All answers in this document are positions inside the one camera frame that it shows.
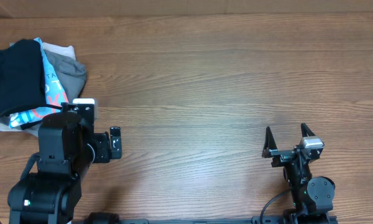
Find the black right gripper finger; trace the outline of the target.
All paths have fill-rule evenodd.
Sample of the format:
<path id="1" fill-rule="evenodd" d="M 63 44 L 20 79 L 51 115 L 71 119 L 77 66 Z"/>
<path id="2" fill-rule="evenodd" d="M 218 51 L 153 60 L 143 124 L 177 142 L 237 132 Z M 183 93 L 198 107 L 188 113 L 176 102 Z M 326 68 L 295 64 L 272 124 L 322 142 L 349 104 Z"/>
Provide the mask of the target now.
<path id="1" fill-rule="evenodd" d="M 270 127 L 266 127 L 265 130 L 265 143 L 262 150 L 262 157 L 273 157 L 274 153 L 277 152 L 277 145 L 273 137 Z"/>
<path id="2" fill-rule="evenodd" d="M 301 127 L 301 132 L 302 132 L 302 137 L 303 138 L 315 136 L 315 133 L 307 126 L 306 123 L 302 123 L 300 125 L 300 127 Z"/>

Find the black t-shirt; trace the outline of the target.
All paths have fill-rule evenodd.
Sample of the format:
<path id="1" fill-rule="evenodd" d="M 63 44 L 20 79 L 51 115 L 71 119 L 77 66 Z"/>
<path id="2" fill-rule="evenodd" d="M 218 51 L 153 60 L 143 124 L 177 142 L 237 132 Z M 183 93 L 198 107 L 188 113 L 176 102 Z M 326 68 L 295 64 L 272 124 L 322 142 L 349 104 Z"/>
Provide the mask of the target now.
<path id="1" fill-rule="evenodd" d="M 40 44 L 23 39 L 0 50 L 0 113 L 44 104 Z"/>

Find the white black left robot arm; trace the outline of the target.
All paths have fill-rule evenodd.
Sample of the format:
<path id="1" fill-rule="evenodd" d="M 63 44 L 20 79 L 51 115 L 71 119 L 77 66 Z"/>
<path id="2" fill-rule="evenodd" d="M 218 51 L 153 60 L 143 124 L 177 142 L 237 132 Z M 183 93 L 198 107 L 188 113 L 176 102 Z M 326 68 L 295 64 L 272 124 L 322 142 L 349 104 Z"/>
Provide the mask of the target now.
<path id="1" fill-rule="evenodd" d="M 10 223 L 69 223 L 90 165 L 122 157 L 121 129 L 95 133 L 93 121 L 72 112 L 46 116 L 33 154 L 7 202 Z"/>

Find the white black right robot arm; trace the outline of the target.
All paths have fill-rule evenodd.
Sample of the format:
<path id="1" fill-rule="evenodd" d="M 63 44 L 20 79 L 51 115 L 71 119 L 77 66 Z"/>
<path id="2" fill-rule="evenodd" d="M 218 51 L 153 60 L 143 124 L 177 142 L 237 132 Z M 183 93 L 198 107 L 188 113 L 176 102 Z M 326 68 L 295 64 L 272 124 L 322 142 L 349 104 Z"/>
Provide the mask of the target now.
<path id="1" fill-rule="evenodd" d="M 329 215 L 333 209 L 335 183 L 328 177 L 313 177 L 310 163 L 318 160 L 324 142 L 305 123 L 301 124 L 302 138 L 293 149 L 280 151 L 270 127 L 265 130 L 263 158 L 271 158 L 272 167 L 281 167 L 289 189 L 279 193 L 264 205 L 259 223 L 266 223 L 264 213 L 274 201 L 291 194 L 293 208 L 286 209 L 277 218 L 277 223 L 337 223 L 337 217 Z"/>

